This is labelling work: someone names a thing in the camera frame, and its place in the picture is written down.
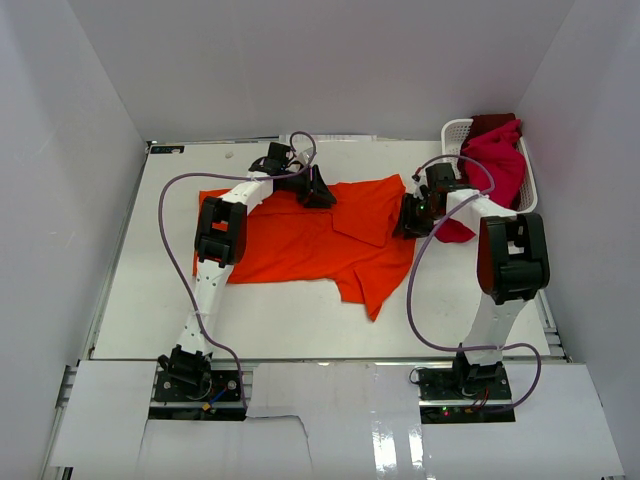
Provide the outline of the orange t shirt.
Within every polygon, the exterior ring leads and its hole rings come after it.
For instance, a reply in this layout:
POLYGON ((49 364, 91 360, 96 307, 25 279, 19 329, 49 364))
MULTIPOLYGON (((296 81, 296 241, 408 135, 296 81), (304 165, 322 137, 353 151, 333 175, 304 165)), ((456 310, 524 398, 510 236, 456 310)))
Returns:
POLYGON ((243 259, 232 284, 333 281, 342 301, 362 304, 376 320, 403 282, 415 242, 394 230, 405 185, 399 175, 331 186, 335 205, 308 209, 293 193, 276 191, 248 217, 243 259))

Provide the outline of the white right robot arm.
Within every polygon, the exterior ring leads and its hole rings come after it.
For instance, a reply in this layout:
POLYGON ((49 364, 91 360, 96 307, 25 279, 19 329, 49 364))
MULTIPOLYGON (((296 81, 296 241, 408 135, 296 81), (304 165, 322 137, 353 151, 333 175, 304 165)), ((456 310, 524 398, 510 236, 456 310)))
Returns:
POLYGON ((482 401, 491 394, 508 398, 503 354, 517 316, 550 280, 543 220, 518 213, 490 199, 496 185, 477 189, 460 183, 451 155, 418 167, 416 188, 403 197, 395 235, 430 243, 449 220, 461 222, 477 237, 476 273, 482 295, 469 334, 456 347, 451 367, 421 369, 412 381, 423 399, 460 396, 482 401))

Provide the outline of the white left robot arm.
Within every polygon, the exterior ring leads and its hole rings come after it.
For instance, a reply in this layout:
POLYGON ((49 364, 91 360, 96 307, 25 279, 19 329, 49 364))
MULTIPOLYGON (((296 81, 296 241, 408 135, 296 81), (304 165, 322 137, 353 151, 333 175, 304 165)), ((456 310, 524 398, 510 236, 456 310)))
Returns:
POLYGON ((157 207, 159 233, 165 252, 185 290, 192 313, 185 321, 180 341, 171 353, 158 358, 173 386, 195 401, 208 399, 213 390, 212 353, 208 346, 229 353, 236 369, 238 355, 215 341, 207 327, 217 316, 227 281, 244 257, 248 240, 248 219, 252 211, 277 191, 292 192, 305 208, 329 209, 337 199, 314 164, 317 144, 313 136, 296 131, 287 144, 272 142, 267 154, 254 160, 245 176, 191 172, 178 175, 162 188, 157 207), (171 250, 165 231, 164 202, 168 190, 189 178, 216 178, 237 184, 221 196, 202 200, 194 238, 196 280, 191 286, 171 250))

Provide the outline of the printed paper strip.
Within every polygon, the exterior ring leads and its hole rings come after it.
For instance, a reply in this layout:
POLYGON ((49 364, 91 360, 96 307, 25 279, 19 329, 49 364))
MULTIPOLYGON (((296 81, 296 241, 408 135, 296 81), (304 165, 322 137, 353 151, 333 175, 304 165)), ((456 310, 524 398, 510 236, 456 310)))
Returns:
POLYGON ((376 135, 359 134, 313 134, 312 137, 317 143, 320 142, 375 142, 376 135))

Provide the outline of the white perforated plastic basket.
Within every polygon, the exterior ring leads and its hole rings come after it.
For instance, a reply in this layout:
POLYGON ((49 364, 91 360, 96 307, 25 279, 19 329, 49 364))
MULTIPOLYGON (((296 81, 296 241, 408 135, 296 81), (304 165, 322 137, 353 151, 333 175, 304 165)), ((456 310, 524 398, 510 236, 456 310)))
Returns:
MULTIPOLYGON (((472 118, 461 118, 450 120, 444 124, 441 128, 441 151, 443 154, 458 155, 460 153, 461 146, 471 129, 472 123, 472 118)), ((526 162, 525 176, 519 190, 519 203, 516 211, 529 213, 535 210, 538 203, 538 195, 523 136, 518 140, 516 150, 523 155, 526 162)))

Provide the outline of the crimson red t shirt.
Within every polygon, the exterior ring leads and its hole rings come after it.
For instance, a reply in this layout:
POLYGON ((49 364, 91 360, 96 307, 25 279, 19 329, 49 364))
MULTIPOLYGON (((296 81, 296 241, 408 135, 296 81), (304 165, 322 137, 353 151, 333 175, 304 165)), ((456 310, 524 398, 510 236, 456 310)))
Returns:
MULTIPOLYGON (((479 137, 470 139, 467 135, 459 153, 478 161, 489 171, 495 182, 490 199, 511 210, 516 210, 518 206, 519 190, 526 171, 525 159, 516 150, 521 137, 520 125, 521 120, 516 118, 479 137)), ((463 184, 481 191, 489 188, 488 177, 475 164, 458 160, 457 167, 463 184)), ((466 243, 474 236, 473 231, 456 220, 448 220, 436 234, 436 238, 443 243, 466 243)))

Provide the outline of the dark maroon t shirt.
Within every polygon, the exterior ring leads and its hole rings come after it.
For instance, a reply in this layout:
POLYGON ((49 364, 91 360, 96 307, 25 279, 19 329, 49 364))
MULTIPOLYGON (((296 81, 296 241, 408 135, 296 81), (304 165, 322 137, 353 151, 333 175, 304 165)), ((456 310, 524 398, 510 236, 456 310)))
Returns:
POLYGON ((470 139, 484 135, 492 130, 502 127, 516 119, 514 113, 482 114, 471 117, 472 123, 468 137, 470 139))

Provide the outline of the black label sticker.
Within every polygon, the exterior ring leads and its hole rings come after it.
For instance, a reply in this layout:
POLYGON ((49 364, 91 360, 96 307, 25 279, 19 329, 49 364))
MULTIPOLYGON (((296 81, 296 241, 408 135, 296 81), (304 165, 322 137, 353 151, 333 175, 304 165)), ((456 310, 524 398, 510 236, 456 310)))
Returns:
POLYGON ((155 154, 182 154, 185 150, 185 147, 182 145, 168 145, 168 146, 160 146, 154 145, 150 148, 149 153, 152 155, 155 154))

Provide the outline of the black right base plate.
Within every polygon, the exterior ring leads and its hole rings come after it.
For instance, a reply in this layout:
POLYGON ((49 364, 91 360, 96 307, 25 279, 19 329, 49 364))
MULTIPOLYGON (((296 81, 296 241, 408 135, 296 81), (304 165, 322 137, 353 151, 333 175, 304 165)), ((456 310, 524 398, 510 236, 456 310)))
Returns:
POLYGON ((415 367, 408 380, 419 390, 423 425, 514 423, 512 392, 505 370, 493 379, 461 386, 452 367, 415 367))

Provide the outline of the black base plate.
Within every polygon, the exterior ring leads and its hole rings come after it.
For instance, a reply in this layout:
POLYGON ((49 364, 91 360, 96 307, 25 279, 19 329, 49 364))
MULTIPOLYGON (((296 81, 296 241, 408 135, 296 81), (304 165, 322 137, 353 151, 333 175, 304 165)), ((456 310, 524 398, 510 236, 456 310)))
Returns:
POLYGON ((461 386, 452 367, 415 367, 408 380, 419 390, 423 425, 514 423, 512 392, 505 370, 493 379, 461 386))
POLYGON ((246 409, 240 398, 237 371, 212 370, 200 387, 180 383, 160 370, 149 407, 151 420, 242 422, 246 409))

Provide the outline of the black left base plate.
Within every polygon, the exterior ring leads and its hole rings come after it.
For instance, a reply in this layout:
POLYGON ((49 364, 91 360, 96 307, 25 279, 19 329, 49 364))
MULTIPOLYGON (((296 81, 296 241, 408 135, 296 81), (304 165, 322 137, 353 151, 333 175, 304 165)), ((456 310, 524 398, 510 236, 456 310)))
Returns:
POLYGON ((240 398, 237 371, 212 370, 200 387, 180 383, 160 370, 149 407, 151 420, 242 422, 246 409, 240 398))

